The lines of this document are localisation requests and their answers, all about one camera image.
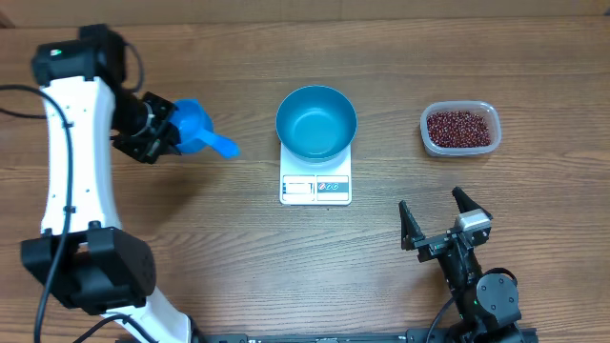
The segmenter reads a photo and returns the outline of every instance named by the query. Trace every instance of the red beans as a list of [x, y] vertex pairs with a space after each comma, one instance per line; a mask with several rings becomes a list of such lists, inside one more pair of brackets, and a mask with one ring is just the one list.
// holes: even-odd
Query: red beans
[[470, 111], [445, 111], [428, 117], [430, 139], [442, 148], [475, 148], [492, 144], [483, 117]]

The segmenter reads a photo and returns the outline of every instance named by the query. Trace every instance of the blue plastic scoop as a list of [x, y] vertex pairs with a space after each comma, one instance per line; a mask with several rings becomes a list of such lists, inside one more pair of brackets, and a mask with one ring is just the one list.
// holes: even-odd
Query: blue plastic scoop
[[214, 133], [214, 123], [195, 99], [175, 102], [177, 109], [170, 122], [180, 131], [180, 144], [176, 145], [182, 153], [196, 153], [210, 146], [224, 158], [239, 155], [237, 144], [224, 136]]

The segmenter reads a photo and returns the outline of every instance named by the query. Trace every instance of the plastic container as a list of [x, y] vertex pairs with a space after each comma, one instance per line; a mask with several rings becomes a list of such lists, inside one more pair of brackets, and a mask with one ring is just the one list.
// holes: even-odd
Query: plastic container
[[[483, 117], [489, 128], [489, 138], [492, 144], [476, 148], [442, 148], [436, 145], [428, 133], [428, 117], [443, 111], [470, 111]], [[430, 105], [421, 115], [419, 124], [423, 145], [431, 156], [460, 157], [475, 156], [494, 151], [502, 140], [502, 128], [499, 125], [498, 112], [493, 106], [482, 101], [444, 101]]]

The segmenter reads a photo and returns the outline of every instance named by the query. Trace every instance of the wood grain surface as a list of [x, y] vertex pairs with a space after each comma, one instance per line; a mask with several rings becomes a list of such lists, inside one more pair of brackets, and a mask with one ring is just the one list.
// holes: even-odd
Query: wood grain surface
[[4, 0], [17, 28], [603, 15], [610, 0]]
[[[449, 293], [436, 262], [399, 246], [398, 201], [438, 234], [460, 185], [494, 214], [483, 269], [519, 280], [521, 327], [543, 342], [607, 342], [610, 331], [610, 21], [603, 17], [126, 27], [146, 90], [197, 98], [241, 156], [211, 151], [139, 165], [112, 152], [124, 229], [153, 249], [158, 285], [206, 333], [366, 333], [427, 327]], [[38, 44], [75, 30], [0, 30], [2, 83], [33, 85]], [[130, 71], [136, 75], [135, 65]], [[325, 84], [353, 101], [354, 202], [282, 207], [275, 110]], [[479, 99], [503, 139], [481, 158], [428, 157], [431, 103]], [[14, 111], [40, 100], [0, 93]], [[41, 286], [21, 266], [47, 191], [43, 121], [0, 116], [0, 341], [31, 340]], [[97, 317], [52, 299], [45, 341]], [[442, 325], [457, 321], [456, 311]], [[117, 326], [91, 342], [125, 334]]]

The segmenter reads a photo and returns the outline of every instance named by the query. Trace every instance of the white scale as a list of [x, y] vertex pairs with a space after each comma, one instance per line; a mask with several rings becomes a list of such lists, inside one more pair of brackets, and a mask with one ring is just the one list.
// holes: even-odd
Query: white scale
[[281, 144], [279, 201], [284, 205], [349, 205], [352, 202], [352, 145], [331, 160], [311, 163]]

